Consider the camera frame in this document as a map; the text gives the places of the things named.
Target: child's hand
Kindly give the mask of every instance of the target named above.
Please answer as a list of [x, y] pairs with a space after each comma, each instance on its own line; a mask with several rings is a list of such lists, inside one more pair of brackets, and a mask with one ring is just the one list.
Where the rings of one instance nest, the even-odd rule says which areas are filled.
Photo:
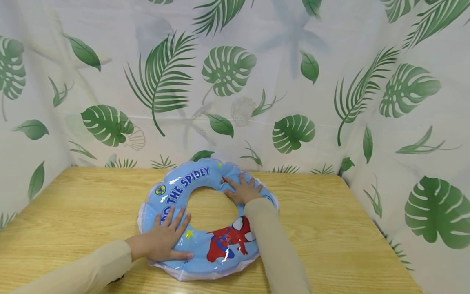
[[160, 225], [160, 213], [155, 218], [155, 224], [147, 232], [135, 235], [126, 240], [131, 248], [132, 261], [142, 257], [148, 257], [155, 261], [165, 260], [186, 260], [193, 258], [193, 253], [188, 251], [173, 250], [173, 246], [181, 238], [186, 230], [191, 214], [186, 214], [181, 226], [178, 226], [183, 218], [185, 207], [182, 207], [180, 212], [172, 221], [175, 207], [171, 207], [168, 216], [163, 224]]
[[263, 188], [263, 185], [259, 184], [258, 187], [255, 188], [255, 178], [253, 177], [249, 184], [245, 181], [243, 174], [240, 174], [241, 184], [237, 184], [226, 177], [224, 177], [224, 180], [235, 189], [235, 192], [229, 189], [224, 190], [225, 195], [231, 198], [235, 203], [243, 203], [246, 205], [248, 202], [262, 197], [259, 192]]

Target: beige sleeve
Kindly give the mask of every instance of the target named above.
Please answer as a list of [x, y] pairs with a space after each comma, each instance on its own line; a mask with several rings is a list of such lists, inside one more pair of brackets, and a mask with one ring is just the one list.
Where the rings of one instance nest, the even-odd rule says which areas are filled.
[[132, 266], [131, 249], [123, 240], [37, 278], [11, 294], [88, 294], [102, 290]]
[[245, 206], [273, 294], [311, 294], [307, 273], [287, 237], [273, 204], [256, 199]]

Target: blue swim ring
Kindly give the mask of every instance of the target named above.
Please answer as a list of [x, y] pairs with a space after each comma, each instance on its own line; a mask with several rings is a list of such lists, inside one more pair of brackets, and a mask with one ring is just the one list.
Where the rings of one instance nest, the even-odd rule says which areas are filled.
[[[182, 206], [188, 205], [191, 192], [199, 187], [211, 187], [218, 191], [233, 188], [222, 176], [240, 183], [241, 169], [234, 163], [222, 163], [216, 159], [200, 159], [189, 161], [170, 170], [162, 182], [156, 183], [149, 191], [147, 201], [139, 210], [139, 231], [148, 231], [155, 223], [155, 217], [160, 212], [163, 222], [171, 206], [175, 207], [173, 218]], [[246, 181], [252, 177], [243, 174]], [[256, 179], [255, 187], [261, 184]], [[269, 199], [279, 210], [276, 196], [263, 186], [261, 195]], [[258, 245], [250, 231], [250, 224], [244, 216], [244, 205], [237, 204], [238, 214], [233, 223], [227, 227], [215, 230], [197, 230], [188, 225], [185, 233], [175, 245], [175, 250], [191, 251], [194, 258], [189, 261], [171, 260], [156, 262], [149, 260], [151, 266], [159, 267], [177, 280], [217, 279], [243, 270], [259, 256]]]

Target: green logo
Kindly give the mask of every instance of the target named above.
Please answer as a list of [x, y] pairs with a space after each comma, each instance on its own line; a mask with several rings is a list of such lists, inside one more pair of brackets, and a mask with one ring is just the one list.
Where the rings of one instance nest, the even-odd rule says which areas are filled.
[[165, 185], [159, 185], [157, 189], [155, 190], [155, 193], [157, 195], [162, 195], [163, 193], [165, 193], [165, 191], [166, 191]]

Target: yellow star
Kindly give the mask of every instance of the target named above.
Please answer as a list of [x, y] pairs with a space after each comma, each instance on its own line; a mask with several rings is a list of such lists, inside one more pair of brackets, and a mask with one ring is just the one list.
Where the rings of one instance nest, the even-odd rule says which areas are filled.
[[191, 236], [194, 237], [193, 230], [187, 230], [185, 236], [186, 239], [189, 239]]

